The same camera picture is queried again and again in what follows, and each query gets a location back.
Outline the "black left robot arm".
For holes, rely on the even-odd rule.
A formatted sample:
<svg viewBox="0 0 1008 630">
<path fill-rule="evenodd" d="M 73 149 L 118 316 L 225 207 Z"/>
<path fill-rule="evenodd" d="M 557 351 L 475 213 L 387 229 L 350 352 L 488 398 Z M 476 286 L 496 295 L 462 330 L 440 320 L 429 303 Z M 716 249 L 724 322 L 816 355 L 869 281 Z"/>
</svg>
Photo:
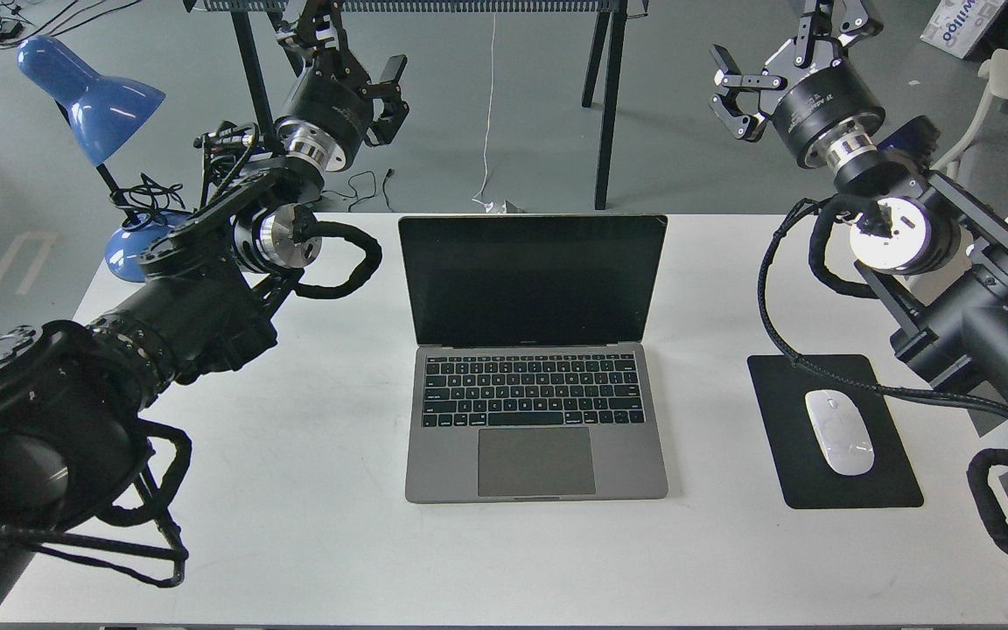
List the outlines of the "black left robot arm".
<svg viewBox="0 0 1008 630">
<path fill-rule="evenodd" d="M 289 295 L 344 298 L 379 269 L 375 238 L 317 219 L 308 203 L 362 144 L 395 138 L 407 57 L 372 82 L 340 1 L 308 1 L 276 35 L 297 69 L 283 113 L 204 136 L 213 192 L 139 256 L 143 287 L 87 325 L 0 335 L 0 605 L 38 554 L 179 586 L 188 550 L 171 505 L 192 442 L 141 411 L 173 383 L 274 347 Z"/>
</svg>

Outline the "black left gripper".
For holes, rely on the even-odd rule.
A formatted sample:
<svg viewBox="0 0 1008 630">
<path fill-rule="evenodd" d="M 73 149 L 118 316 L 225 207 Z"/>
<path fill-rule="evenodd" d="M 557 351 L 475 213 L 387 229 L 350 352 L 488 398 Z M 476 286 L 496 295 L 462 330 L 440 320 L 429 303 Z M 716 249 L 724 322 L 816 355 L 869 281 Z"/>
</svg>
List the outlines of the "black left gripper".
<svg viewBox="0 0 1008 630">
<path fill-rule="evenodd" d="M 361 146 L 389 146 L 408 118 L 400 79 L 404 53 L 389 57 L 373 83 L 359 64 L 347 64 L 343 1 L 304 1 L 295 20 L 275 19 L 276 41 L 303 74 L 276 119 L 285 156 L 322 172 L 352 167 Z"/>
</svg>

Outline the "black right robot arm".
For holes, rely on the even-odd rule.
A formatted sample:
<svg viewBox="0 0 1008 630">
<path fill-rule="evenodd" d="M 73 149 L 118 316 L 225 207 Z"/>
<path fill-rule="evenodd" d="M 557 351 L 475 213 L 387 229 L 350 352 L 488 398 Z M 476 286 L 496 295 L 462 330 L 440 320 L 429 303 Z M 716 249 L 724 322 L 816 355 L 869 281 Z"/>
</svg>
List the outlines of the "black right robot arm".
<svg viewBox="0 0 1008 630">
<path fill-rule="evenodd" d="M 763 67 L 741 71 L 715 45 L 710 107 L 741 141 L 764 128 L 780 136 L 797 166 L 827 167 L 836 195 L 801 199 L 773 232 L 759 266 L 757 303 L 769 339 L 792 366 L 828 371 L 779 335 L 767 310 L 767 277 L 788 231 L 815 216 L 808 266 L 837 294 L 876 299 L 899 323 L 893 354 L 927 389 L 873 384 L 871 392 L 912 403 L 979 410 L 1008 420 L 1008 224 L 929 159 L 937 128 L 924 116 L 881 143 L 886 112 L 849 59 L 852 45 L 883 31 L 868 1 L 796 1 L 796 34 Z M 1008 523 L 989 475 L 1008 450 L 985 448 L 969 462 L 977 513 L 1008 556 Z"/>
</svg>

